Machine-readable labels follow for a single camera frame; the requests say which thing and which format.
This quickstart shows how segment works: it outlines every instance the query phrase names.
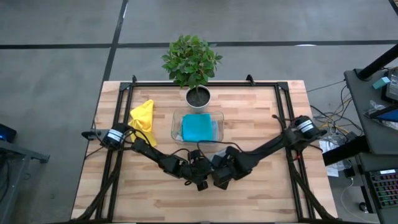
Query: potted plant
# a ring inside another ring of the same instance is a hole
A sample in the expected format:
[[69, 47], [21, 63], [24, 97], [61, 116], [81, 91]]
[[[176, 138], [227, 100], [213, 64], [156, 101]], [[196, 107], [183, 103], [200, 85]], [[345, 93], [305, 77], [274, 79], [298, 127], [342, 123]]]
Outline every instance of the potted plant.
[[162, 56], [162, 66], [181, 88], [189, 89], [185, 100], [194, 112], [202, 112], [210, 102], [210, 91], [204, 85], [209, 78], [215, 76], [214, 70], [223, 57], [210, 50], [208, 43], [197, 36], [180, 36], [176, 42], [170, 43], [167, 54]]

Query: computer monitor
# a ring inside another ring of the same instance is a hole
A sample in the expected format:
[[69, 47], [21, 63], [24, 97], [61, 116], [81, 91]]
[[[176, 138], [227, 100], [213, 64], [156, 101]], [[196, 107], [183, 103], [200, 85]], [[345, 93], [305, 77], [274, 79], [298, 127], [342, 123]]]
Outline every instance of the computer monitor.
[[398, 122], [398, 105], [391, 105], [383, 110], [371, 113], [369, 117], [381, 121]]

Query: green leaves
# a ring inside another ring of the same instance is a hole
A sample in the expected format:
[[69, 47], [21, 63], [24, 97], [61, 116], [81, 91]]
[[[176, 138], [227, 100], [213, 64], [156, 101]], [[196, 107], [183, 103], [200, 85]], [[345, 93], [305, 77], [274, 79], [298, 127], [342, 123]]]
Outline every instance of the green leaves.
[[185, 67], [185, 73], [193, 73], [195, 69], [193, 67]]
[[208, 79], [215, 76], [214, 69], [222, 58], [198, 36], [181, 35], [176, 42], [170, 43], [169, 51], [162, 56], [165, 62], [162, 68], [181, 88], [185, 85], [195, 88], [206, 85]]
[[214, 71], [209, 71], [207, 73], [207, 76], [210, 77], [210, 78], [214, 78]]

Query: desk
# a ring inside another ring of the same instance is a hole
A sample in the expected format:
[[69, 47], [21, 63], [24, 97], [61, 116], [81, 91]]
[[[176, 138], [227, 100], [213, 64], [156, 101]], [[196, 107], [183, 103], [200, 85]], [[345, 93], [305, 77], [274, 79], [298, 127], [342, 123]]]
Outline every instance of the desk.
[[[363, 115], [369, 108], [370, 100], [375, 101], [377, 104], [388, 105], [387, 102], [381, 100], [381, 90], [372, 88], [372, 84], [383, 77], [383, 73], [375, 73], [368, 82], [358, 79], [354, 71], [346, 71], [344, 76], [346, 78], [347, 87], [353, 97], [355, 108], [368, 145], [366, 149], [361, 149], [363, 151], [362, 153], [356, 156], [358, 164], [361, 165], [364, 172], [397, 168], [398, 138], [396, 138], [396, 136], [398, 131], [382, 126]], [[370, 194], [365, 176], [361, 175], [361, 177], [364, 182], [364, 186], [362, 186], [364, 197], [372, 199], [368, 204], [369, 209], [377, 212], [381, 223], [396, 223], [396, 213], [398, 209], [378, 209], [373, 202], [377, 202], [377, 199], [373, 197], [373, 194]]]
[[383, 77], [383, 73], [378, 72], [374, 74], [368, 82], [360, 80], [354, 71], [346, 71], [344, 76], [346, 78], [347, 87], [353, 97], [356, 112], [358, 113], [364, 134], [368, 140], [371, 153], [384, 155], [398, 154], [398, 138], [388, 138], [388, 136], [396, 136], [397, 131], [380, 125], [363, 115], [363, 113], [369, 109], [371, 100], [380, 105], [389, 104], [381, 100], [381, 89], [375, 90], [372, 87], [374, 82]]
[[[98, 129], [109, 129], [120, 82], [104, 82], [95, 123]], [[289, 81], [294, 113], [311, 116], [303, 81]], [[224, 114], [224, 139], [253, 150], [280, 134], [275, 90], [268, 87], [209, 87], [208, 111]], [[132, 108], [154, 100], [154, 136], [156, 148], [170, 154], [180, 148], [170, 137], [173, 112], [186, 108], [186, 89], [177, 87], [134, 87]], [[98, 141], [88, 145], [87, 153], [98, 148]], [[205, 153], [219, 150], [206, 148]], [[114, 211], [114, 222], [294, 222], [297, 220], [285, 151], [263, 159], [252, 174], [231, 181], [228, 190], [214, 187], [198, 192], [194, 184], [184, 186], [163, 173], [157, 164], [132, 151], [123, 152], [123, 162]], [[84, 163], [72, 212], [72, 218], [83, 213], [99, 191], [106, 150], [90, 156]], [[336, 217], [322, 154], [318, 149], [304, 150], [310, 188], [320, 203]], [[304, 205], [304, 196], [300, 197]]]

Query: electronic device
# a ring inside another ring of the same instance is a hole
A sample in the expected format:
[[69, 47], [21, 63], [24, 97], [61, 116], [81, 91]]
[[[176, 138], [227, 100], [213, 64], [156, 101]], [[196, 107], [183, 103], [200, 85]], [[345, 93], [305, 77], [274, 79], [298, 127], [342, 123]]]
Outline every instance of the electronic device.
[[369, 117], [381, 121], [398, 122], [398, 105], [391, 105], [382, 110], [373, 112], [369, 114]]
[[398, 207], [398, 169], [371, 171], [366, 177], [379, 208]]
[[381, 99], [390, 102], [397, 103], [398, 102], [398, 69], [392, 68], [388, 70], [385, 74], [385, 77], [390, 79], [390, 82], [383, 86], [381, 91]]
[[12, 143], [17, 135], [17, 131], [9, 128], [3, 124], [0, 124], [0, 141], [6, 141]]

